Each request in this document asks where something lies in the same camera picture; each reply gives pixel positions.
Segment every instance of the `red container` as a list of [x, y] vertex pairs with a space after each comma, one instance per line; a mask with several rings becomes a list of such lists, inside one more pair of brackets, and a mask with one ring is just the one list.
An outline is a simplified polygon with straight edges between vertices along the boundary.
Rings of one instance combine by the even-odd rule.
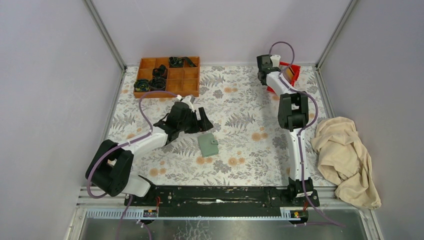
[[[283, 62], [283, 61], [280, 61], [279, 64], [280, 65], [283, 65], [283, 66], [288, 66], [289, 65], [289, 63], [286, 63], [286, 62]], [[291, 65], [291, 68], [294, 71], [294, 76], [291, 79], [290, 84], [294, 87], [295, 86], [295, 82], [298, 80], [299, 74], [301, 73], [301, 66], [294, 65], [293, 64], [293, 65]], [[269, 92], [275, 93], [275, 91], [272, 88], [270, 88], [270, 87], [268, 87], [266, 90], [268, 90]]]

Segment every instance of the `orange compartment tray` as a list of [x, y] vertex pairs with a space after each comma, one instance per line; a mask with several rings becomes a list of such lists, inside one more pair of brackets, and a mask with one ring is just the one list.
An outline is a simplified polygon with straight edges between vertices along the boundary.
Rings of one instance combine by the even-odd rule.
[[[170, 64], [168, 62], [169, 57], [142, 58], [138, 68], [137, 80], [152, 80], [153, 69], [159, 68], [160, 65], [165, 65], [165, 67], [168, 69], [165, 91], [176, 95], [181, 95], [182, 97], [188, 95], [198, 97], [200, 80], [200, 57], [189, 56], [188, 58], [197, 67], [190, 67], [188, 63], [184, 61], [183, 67], [170, 68]], [[133, 90], [133, 93], [135, 98], [139, 99], [144, 94], [148, 93], [148, 91]], [[146, 98], [172, 98], [172, 96], [162, 92], [155, 92], [147, 95]]]

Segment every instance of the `table surface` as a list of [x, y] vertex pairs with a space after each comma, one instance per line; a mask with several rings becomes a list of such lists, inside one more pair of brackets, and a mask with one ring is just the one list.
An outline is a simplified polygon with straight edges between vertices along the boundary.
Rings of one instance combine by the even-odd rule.
[[[113, 115], [109, 139], [122, 142], [149, 130], [133, 95], [138, 67], [128, 67]], [[254, 66], [202, 66], [200, 96], [196, 108], [204, 107], [213, 123], [219, 154], [202, 157], [197, 137], [181, 133], [172, 143], [134, 159], [132, 169], [156, 185], [286, 186], [290, 172], [289, 151], [277, 121], [279, 97], [257, 79]], [[307, 91], [318, 103], [318, 121], [326, 113], [311, 66], [302, 66], [295, 87]], [[152, 123], [168, 113], [175, 98], [142, 101]], [[315, 108], [309, 101], [309, 119]], [[318, 157], [310, 139], [317, 123], [306, 130], [306, 156], [316, 187], [333, 186], [317, 169]]]

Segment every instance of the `gray wall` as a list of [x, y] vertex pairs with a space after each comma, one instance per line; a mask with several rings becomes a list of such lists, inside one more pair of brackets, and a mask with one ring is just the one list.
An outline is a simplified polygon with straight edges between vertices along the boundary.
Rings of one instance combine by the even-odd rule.
[[[315, 63], [349, 0], [94, 0], [127, 64], [140, 57], [200, 56], [204, 64], [256, 63], [276, 41]], [[275, 52], [290, 61], [288, 47]]]
[[64, 237], [120, 74], [81, 0], [0, 1], [0, 239]]
[[424, 235], [424, 1], [362, 0], [322, 68], [372, 157], [385, 239]]

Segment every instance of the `beige cloth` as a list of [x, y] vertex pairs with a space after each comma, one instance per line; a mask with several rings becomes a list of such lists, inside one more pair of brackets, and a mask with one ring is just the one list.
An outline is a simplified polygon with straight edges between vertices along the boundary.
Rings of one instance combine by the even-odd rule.
[[381, 207], [371, 157], [358, 137], [354, 121], [345, 117], [321, 121], [311, 143], [319, 153], [318, 170], [338, 185], [334, 192], [338, 198], [357, 207]]

